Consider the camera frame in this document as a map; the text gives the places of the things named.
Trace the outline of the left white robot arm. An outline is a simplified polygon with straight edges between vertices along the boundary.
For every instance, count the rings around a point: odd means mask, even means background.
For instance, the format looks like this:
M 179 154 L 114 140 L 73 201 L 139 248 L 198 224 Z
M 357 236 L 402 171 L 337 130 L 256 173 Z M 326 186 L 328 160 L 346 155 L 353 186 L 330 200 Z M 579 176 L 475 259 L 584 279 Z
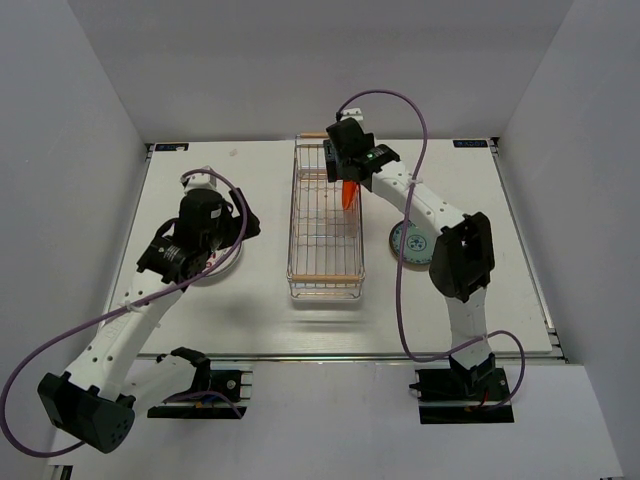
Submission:
M 103 320 L 84 351 L 37 387 L 51 423 L 102 453 L 118 448 L 136 416 L 165 401 L 199 399 L 211 391 L 210 361 L 177 347 L 134 379 L 133 363 L 162 318 L 202 278 L 211 255 L 257 236 L 260 221 L 241 189 L 223 197 L 212 186 L 188 187 L 177 217 L 166 221 L 137 262 L 123 301 Z

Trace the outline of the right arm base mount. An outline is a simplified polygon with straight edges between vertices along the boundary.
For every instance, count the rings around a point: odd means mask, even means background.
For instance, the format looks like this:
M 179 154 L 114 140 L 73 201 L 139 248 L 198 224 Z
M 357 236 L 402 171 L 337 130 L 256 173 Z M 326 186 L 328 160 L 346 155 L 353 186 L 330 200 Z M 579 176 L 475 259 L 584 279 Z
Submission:
M 417 398 L 422 425 L 514 422 L 510 402 L 497 406 L 510 394 L 503 368 L 495 370 L 474 393 L 467 393 L 449 369 L 422 369 L 415 374 L 415 381 L 409 385 L 409 391 Z

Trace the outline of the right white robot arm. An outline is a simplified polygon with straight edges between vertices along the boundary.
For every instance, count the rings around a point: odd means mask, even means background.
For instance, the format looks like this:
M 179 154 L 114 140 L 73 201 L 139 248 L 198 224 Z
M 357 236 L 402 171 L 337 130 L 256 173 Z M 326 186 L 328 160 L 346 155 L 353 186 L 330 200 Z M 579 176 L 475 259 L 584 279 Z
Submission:
M 488 217 L 448 204 L 415 179 L 394 150 L 377 145 L 355 118 L 339 115 L 326 132 L 329 179 L 361 185 L 405 214 L 433 243 L 428 273 L 447 305 L 452 342 L 446 356 L 452 388 L 463 398 L 477 397 L 495 369 L 485 313 L 495 267 Z

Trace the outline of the orange plate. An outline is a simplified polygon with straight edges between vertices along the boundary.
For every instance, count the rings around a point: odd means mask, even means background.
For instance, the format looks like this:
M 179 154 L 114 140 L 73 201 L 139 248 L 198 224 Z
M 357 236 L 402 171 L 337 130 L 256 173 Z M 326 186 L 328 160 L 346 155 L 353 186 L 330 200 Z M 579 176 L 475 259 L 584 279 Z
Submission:
M 354 181 L 344 180 L 342 183 L 341 205 L 344 210 L 349 210 L 359 191 L 359 184 Z

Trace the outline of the plain white plate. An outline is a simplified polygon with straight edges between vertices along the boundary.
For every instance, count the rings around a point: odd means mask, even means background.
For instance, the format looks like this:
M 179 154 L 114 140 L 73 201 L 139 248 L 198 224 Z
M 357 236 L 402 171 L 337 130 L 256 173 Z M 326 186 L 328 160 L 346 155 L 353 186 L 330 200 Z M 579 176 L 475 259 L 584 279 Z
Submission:
M 215 251 L 207 260 L 205 270 L 208 272 L 206 276 L 194 283 L 197 287 L 206 287 L 214 285 L 229 277 L 238 267 L 243 253 L 243 245 L 240 244 L 235 250 L 231 247 Z M 216 264 L 223 256 L 226 260 L 222 262 L 216 269 Z

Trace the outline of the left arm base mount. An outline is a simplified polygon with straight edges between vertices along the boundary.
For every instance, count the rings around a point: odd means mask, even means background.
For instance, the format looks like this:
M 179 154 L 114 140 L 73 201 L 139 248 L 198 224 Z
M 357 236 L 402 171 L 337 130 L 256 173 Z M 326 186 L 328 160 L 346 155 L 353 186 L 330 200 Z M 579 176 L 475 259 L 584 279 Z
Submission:
M 253 372 L 243 366 L 213 365 L 202 352 L 180 347 L 169 354 L 195 369 L 188 390 L 147 411 L 149 419 L 241 420 L 251 398 Z M 159 355 L 160 363 L 169 356 Z

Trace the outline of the teal patterned plate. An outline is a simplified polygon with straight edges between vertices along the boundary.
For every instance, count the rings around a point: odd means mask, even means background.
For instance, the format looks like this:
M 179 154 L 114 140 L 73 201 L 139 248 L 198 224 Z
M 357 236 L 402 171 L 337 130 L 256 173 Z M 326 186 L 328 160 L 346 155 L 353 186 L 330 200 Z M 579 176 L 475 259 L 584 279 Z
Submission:
M 402 222 L 393 226 L 389 233 L 389 249 L 395 259 L 399 258 L 402 238 Z M 413 223 L 409 223 L 404 242 L 403 267 L 415 271 L 428 270 L 433 257 L 435 242 Z

